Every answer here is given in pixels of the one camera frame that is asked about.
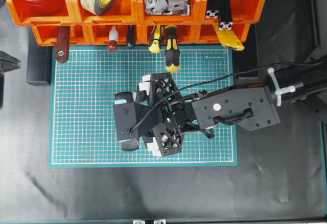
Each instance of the screwdriver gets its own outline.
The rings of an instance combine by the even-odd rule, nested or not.
[[[166,70],[169,72],[179,71],[180,51],[177,45],[177,26],[166,26],[167,46],[165,50]]]
[[[149,39],[149,51],[152,53],[159,53],[163,40],[164,27],[161,25],[155,25]]]

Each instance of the bin rack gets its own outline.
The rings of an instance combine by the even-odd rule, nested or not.
[[[196,43],[199,39],[199,25],[177,25],[177,41],[179,44],[192,44]],[[153,26],[142,26],[142,43],[148,45],[149,37],[153,30]],[[166,31],[163,32],[163,44],[166,44],[167,36]]]
[[[60,26],[33,26],[32,30],[36,42],[40,46],[53,46],[57,44],[57,36]],[[87,27],[71,26],[70,45],[90,45],[90,36]]]
[[[95,26],[83,26],[88,31],[89,42],[91,45],[108,45],[109,32],[112,25],[95,25]],[[126,44],[126,36],[128,25],[116,25],[118,30],[118,44]],[[140,26],[136,26],[136,44],[142,44],[142,30]]]

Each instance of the black fabric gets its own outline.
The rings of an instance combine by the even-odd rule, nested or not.
[[[0,221],[324,216],[318,121],[304,104],[278,109],[278,126],[237,127],[237,166],[50,169],[51,88],[25,83],[28,29],[4,2],[0,19],[0,48],[22,61],[6,74],[0,110]],[[305,58],[310,21],[309,0],[266,0],[259,65]]]

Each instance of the grid lines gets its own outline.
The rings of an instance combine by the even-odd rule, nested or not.
[[[110,53],[105,47],[71,47],[65,64],[54,62],[50,166],[164,166],[235,165],[235,128],[219,125],[215,138],[201,133],[185,136],[181,154],[153,157],[142,140],[140,150],[122,152],[116,139],[114,95],[136,91],[142,76],[165,72],[164,51],[121,48]],[[179,88],[229,74],[230,52],[221,46],[181,47],[181,70],[173,74]],[[182,94],[208,92],[231,85],[223,80],[198,86]]]

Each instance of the robotic arm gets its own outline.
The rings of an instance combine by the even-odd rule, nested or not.
[[[137,92],[115,95],[117,138],[124,151],[137,150],[142,137],[155,156],[177,154],[187,133],[203,133],[212,139],[219,123],[238,124],[248,131],[273,126],[280,123],[276,107],[326,89],[327,56],[278,71],[270,67],[259,83],[187,96],[181,95],[170,73],[150,74],[143,77]]]

